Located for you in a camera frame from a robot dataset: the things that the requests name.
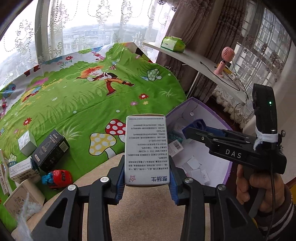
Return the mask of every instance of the toy car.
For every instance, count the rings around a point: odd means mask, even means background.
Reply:
[[[48,185],[51,189],[67,187],[73,183],[72,175],[67,170],[54,170],[41,178],[43,185]]]

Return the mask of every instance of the striped sleeve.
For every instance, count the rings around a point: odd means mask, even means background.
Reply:
[[[271,215],[260,215],[255,217],[260,232],[265,236],[271,222]],[[282,206],[275,212],[273,225],[267,238],[269,241],[274,240],[294,240],[293,226],[295,226],[296,214],[293,205],[292,194],[285,185],[285,201]]]

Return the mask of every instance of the small box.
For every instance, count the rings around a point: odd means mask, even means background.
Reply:
[[[33,152],[32,158],[41,170],[48,172],[69,147],[65,137],[54,129]]]
[[[18,143],[21,153],[23,153],[26,157],[31,155],[37,148],[35,138],[30,131],[26,131],[18,139]]]
[[[182,41],[182,39],[170,36],[170,37],[164,37],[161,42],[161,47],[169,49],[174,52],[184,52],[185,49],[185,43]]]
[[[39,175],[39,168],[31,156],[9,168],[10,179],[17,183],[37,175]]]
[[[17,218],[24,201],[27,198],[27,193],[29,193],[29,202],[37,203],[39,205],[43,205],[45,196],[42,192],[36,187],[36,185],[31,181],[31,179],[27,179],[23,181],[8,197],[8,199],[4,203],[4,207],[8,210],[8,212],[14,217]]]
[[[130,115],[126,118],[125,184],[163,185],[170,182],[165,116]]]
[[[3,164],[0,164],[0,184],[2,187],[2,191],[3,191],[4,195],[9,195],[8,187],[5,182],[5,178],[4,178],[4,173],[5,173],[4,166],[3,166]]]

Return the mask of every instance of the white cloth tie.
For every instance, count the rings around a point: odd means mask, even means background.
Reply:
[[[270,142],[270,143],[276,143],[278,141],[278,134],[265,134],[265,133],[262,133],[257,129],[257,126],[255,127],[255,131],[256,131],[257,139],[255,140],[255,143],[254,143],[254,146],[253,146],[254,150],[256,150],[256,147],[259,144],[262,144],[264,141],[265,142]]]

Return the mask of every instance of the green cartoon blanket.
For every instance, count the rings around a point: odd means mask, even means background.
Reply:
[[[40,144],[56,128],[70,149],[55,168],[69,170],[74,180],[124,151],[126,116],[167,114],[186,99],[173,74],[149,62],[133,43],[50,60],[16,78],[0,95],[5,157],[17,162],[26,158],[17,140],[27,130]],[[113,123],[118,128],[110,129]],[[47,200],[57,193],[40,182],[37,186]],[[16,223],[3,206],[6,198],[0,189],[0,218],[12,230]]]

